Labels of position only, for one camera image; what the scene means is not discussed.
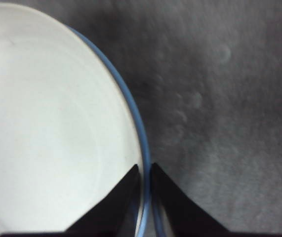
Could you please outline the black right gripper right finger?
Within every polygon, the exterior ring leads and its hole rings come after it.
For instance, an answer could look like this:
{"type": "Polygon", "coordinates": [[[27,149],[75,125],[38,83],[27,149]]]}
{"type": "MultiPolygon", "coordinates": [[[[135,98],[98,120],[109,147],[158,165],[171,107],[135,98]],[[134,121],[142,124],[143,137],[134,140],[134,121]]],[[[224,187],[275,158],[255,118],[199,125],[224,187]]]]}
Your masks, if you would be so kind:
{"type": "Polygon", "coordinates": [[[165,233],[160,209],[174,234],[222,234],[229,230],[194,203],[157,164],[151,166],[153,214],[158,234],[165,233]]]}

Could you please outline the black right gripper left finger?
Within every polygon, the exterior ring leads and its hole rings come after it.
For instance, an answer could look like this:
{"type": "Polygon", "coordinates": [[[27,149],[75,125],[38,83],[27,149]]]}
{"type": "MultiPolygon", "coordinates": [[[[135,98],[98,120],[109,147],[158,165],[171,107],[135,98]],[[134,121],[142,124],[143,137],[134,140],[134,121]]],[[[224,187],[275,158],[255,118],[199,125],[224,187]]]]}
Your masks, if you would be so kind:
{"type": "Polygon", "coordinates": [[[98,204],[75,221],[70,234],[135,233],[139,211],[139,168],[134,165],[98,204]]]}

